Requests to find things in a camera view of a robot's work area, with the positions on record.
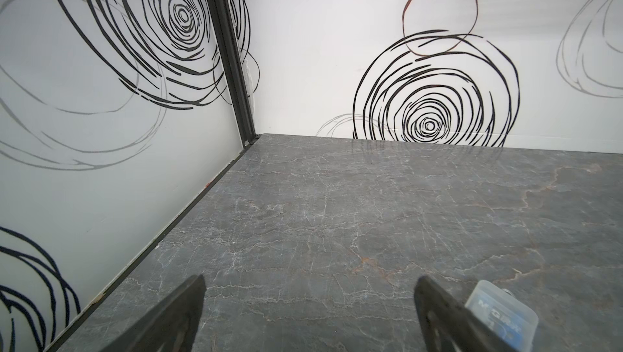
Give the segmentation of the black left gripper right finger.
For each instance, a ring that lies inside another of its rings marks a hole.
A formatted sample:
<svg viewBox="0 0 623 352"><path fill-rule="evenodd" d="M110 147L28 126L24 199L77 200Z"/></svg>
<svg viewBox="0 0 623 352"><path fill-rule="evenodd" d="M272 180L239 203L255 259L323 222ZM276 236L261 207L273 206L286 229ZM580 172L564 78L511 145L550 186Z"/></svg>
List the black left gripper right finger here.
<svg viewBox="0 0 623 352"><path fill-rule="evenodd" d="M414 302L427 351L512 351L430 276L420 277Z"/></svg>

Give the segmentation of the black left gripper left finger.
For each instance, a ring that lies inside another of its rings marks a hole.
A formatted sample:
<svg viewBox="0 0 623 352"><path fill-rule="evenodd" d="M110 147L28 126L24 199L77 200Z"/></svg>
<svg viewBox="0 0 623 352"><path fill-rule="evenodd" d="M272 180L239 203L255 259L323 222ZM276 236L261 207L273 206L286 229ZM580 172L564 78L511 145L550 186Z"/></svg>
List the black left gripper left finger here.
<svg viewBox="0 0 623 352"><path fill-rule="evenodd" d="M189 277L103 350L192 350L203 312L205 292L203 275Z"/></svg>

